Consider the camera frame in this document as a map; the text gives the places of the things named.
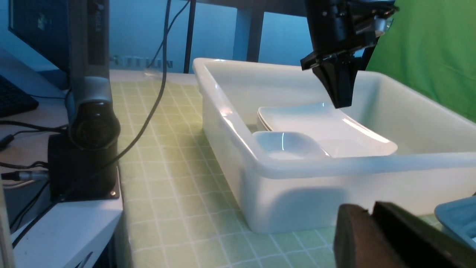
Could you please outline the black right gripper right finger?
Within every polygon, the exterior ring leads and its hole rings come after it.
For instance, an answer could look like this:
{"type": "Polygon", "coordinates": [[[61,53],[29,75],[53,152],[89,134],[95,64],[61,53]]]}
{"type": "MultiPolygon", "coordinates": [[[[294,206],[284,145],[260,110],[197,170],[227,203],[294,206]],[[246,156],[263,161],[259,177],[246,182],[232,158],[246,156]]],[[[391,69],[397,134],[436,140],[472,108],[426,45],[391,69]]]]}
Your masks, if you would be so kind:
{"type": "Polygon", "coordinates": [[[375,202],[372,218],[409,268],[474,268],[475,249],[392,202],[375,202]]]}

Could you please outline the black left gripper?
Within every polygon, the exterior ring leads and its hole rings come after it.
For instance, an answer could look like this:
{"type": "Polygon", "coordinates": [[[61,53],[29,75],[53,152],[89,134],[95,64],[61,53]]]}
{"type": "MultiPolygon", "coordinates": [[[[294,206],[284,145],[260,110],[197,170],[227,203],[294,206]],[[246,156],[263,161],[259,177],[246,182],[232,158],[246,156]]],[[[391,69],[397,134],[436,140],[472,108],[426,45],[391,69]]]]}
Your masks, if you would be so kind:
{"type": "Polygon", "coordinates": [[[352,105],[359,58],[356,51],[374,47],[399,11],[394,0],[306,0],[313,51],[301,61],[312,68],[335,109],[352,105]]]}

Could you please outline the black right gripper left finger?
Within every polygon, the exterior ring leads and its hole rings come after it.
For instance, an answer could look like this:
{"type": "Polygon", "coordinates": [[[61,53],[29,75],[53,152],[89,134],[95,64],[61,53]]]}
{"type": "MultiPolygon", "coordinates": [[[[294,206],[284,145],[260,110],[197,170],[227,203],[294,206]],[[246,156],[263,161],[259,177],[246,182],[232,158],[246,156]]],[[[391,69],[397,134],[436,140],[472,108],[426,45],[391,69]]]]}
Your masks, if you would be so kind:
{"type": "Polygon", "coordinates": [[[340,205],[333,242],[337,268],[406,268],[367,210],[340,205]]]}

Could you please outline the grey robot arm base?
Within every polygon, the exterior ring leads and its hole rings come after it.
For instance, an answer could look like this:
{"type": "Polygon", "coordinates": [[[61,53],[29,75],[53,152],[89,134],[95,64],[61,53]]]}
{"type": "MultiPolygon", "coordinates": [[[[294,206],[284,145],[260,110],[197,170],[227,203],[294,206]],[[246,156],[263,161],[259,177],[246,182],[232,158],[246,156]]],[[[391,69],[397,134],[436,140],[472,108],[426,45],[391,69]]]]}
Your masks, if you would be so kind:
{"type": "Polygon", "coordinates": [[[67,132],[49,137],[51,202],[118,198],[120,123],[109,80],[109,1],[69,0],[67,132]]]}

